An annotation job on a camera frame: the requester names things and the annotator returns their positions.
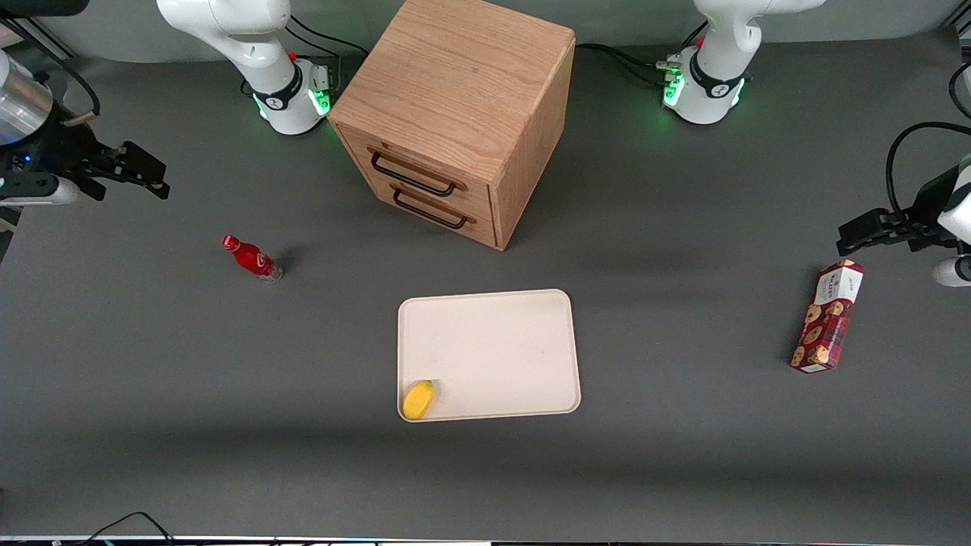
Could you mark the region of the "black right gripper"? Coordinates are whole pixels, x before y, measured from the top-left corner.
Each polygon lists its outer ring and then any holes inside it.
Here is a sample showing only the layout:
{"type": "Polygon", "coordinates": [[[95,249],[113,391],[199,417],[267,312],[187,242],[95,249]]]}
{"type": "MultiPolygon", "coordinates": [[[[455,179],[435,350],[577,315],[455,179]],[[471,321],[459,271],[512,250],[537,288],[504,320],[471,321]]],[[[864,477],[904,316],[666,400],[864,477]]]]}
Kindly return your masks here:
{"type": "Polygon", "coordinates": [[[98,142],[86,125],[51,122],[31,136],[2,146],[2,202],[73,202],[80,196],[104,200],[98,177],[135,184],[159,199],[171,191],[166,165],[152,153],[124,141],[118,150],[98,142]]]}

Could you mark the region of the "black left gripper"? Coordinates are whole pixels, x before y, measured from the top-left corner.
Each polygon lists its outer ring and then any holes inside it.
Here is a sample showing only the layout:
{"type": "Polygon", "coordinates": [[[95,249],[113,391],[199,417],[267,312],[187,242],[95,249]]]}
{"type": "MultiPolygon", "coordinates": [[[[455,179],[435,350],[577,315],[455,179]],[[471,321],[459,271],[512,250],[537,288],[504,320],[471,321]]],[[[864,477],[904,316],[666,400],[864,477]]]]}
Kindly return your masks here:
{"type": "Polygon", "coordinates": [[[839,256],[846,258],[871,246],[894,245],[908,242],[910,252],[916,253],[930,246],[956,249],[958,239],[938,222],[951,199],[956,182],[960,176],[960,166],[944,171],[920,187],[911,207],[905,210],[912,225],[919,229],[922,236],[911,239],[911,233],[903,227],[898,215],[888,209],[877,208],[867,211],[838,228],[836,242],[839,256]]]}

